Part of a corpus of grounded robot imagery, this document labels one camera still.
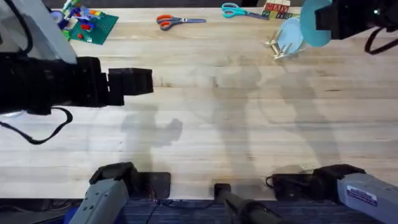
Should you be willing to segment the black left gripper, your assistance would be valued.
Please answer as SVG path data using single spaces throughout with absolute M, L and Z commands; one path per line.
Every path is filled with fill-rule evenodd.
M 154 92 L 152 70 L 127 68 L 124 95 Z M 124 105 L 121 87 L 107 80 L 96 57 L 76 63 L 1 55 L 1 113 L 50 114 L 53 106 L 102 108 Z

